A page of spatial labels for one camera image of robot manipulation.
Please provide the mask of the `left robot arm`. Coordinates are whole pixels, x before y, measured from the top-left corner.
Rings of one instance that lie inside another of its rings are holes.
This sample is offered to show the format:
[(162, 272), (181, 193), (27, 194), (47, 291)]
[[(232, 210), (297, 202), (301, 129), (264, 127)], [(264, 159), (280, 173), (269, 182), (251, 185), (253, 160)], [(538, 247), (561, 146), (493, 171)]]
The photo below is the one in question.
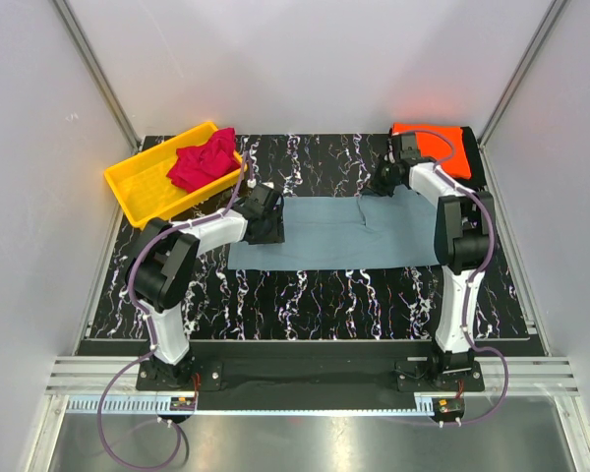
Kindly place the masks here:
[(281, 244), (284, 197), (270, 184), (195, 220), (176, 224), (152, 219), (142, 230), (126, 272), (127, 294), (141, 312), (149, 338), (146, 376), (173, 389), (185, 387), (195, 372), (183, 330), (182, 302), (196, 259), (206, 252), (244, 242)]

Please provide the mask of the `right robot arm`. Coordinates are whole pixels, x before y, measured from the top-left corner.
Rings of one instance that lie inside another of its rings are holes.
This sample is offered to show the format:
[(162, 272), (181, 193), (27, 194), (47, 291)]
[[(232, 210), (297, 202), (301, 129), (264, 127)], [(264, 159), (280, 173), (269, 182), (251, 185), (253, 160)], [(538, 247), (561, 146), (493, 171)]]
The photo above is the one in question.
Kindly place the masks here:
[(379, 157), (367, 190), (391, 197), (403, 185), (436, 210), (434, 250), (442, 266), (442, 312), (432, 351), (417, 368), (415, 383), (457, 390), (473, 373), (477, 347), (473, 328), (478, 292), (496, 246), (494, 199), (475, 192), (419, 149), (418, 129), (389, 132), (387, 154)]

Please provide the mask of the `blue-grey t shirt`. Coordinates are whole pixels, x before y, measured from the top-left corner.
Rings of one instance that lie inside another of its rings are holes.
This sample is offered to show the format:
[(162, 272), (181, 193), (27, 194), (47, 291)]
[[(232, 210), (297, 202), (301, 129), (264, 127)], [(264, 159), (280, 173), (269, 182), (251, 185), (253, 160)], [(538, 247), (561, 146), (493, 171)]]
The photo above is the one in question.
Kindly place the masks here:
[(436, 209), (402, 186), (391, 197), (292, 197), (285, 241), (230, 246), (230, 269), (268, 271), (436, 266)]

